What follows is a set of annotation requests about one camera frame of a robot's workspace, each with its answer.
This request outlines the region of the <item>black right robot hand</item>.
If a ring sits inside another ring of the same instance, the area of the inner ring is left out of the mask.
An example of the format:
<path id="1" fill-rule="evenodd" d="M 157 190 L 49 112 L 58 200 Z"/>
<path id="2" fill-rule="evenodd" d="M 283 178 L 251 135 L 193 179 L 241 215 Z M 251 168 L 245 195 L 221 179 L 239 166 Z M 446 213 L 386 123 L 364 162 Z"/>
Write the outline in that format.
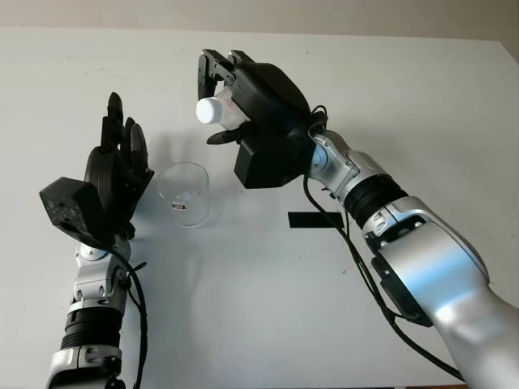
<path id="1" fill-rule="evenodd" d="M 199 56 L 198 97 L 214 97 L 216 87 L 230 102 L 224 108 L 231 115 L 211 135 L 207 143 L 235 142 L 243 147 L 282 151 L 311 150 L 307 120 L 311 116 L 306 98 L 279 67 L 256 62 L 243 51 L 232 51 L 226 58 L 214 49 Z"/>

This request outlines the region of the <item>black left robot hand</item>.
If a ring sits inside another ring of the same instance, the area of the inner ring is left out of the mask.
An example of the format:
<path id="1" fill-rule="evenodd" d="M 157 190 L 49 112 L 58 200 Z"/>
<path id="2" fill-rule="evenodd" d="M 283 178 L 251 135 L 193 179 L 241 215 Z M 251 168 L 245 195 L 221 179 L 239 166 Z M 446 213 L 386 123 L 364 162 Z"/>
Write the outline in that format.
<path id="1" fill-rule="evenodd" d="M 101 144 L 91 151 L 84 175 L 97 189 L 110 232 L 127 240 L 135 237 L 131 219 L 153 174 L 143 129 L 133 118 L 123 117 L 122 99 L 112 92 L 102 119 Z"/>

